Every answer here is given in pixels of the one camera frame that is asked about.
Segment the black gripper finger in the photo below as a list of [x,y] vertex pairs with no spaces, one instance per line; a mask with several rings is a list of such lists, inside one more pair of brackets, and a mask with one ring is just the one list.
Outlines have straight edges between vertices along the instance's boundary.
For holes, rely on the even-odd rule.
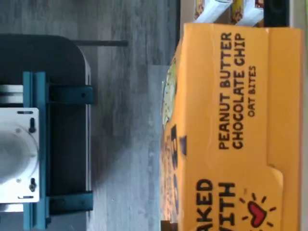
[[162,220],[160,223],[161,231],[178,231],[178,224],[169,220]]

